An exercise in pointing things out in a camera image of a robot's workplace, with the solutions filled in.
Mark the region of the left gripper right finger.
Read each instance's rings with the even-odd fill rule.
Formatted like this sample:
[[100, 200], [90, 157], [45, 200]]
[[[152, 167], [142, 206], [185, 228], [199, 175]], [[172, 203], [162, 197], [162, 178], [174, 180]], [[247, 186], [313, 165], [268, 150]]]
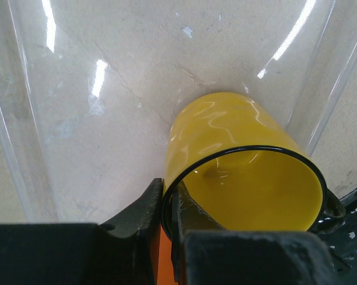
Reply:
[[225, 230], [182, 182], [172, 192], [172, 264], [179, 284], [340, 283], [316, 235]]

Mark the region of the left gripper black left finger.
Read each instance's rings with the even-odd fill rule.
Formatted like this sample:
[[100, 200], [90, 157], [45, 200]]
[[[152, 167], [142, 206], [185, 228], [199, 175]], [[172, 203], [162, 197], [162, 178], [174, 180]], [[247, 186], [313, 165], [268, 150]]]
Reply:
[[0, 224], [0, 284], [156, 284], [162, 192], [102, 224]]

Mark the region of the yellow transparent cup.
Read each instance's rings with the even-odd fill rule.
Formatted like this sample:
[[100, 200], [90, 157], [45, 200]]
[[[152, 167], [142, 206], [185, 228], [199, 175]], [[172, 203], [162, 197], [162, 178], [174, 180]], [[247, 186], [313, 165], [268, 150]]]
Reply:
[[189, 103], [170, 130], [162, 228], [171, 237], [172, 197], [189, 197], [222, 228], [332, 232], [346, 210], [319, 168], [253, 99], [211, 93]]

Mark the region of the orange transparent cup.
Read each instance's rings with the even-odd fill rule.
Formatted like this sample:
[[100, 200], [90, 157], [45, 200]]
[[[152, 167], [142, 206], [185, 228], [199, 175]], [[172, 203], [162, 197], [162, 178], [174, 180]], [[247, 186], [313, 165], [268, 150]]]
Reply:
[[171, 250], [172, 243], [161, 229], [157, 285], [177, 285], [174, 280]]

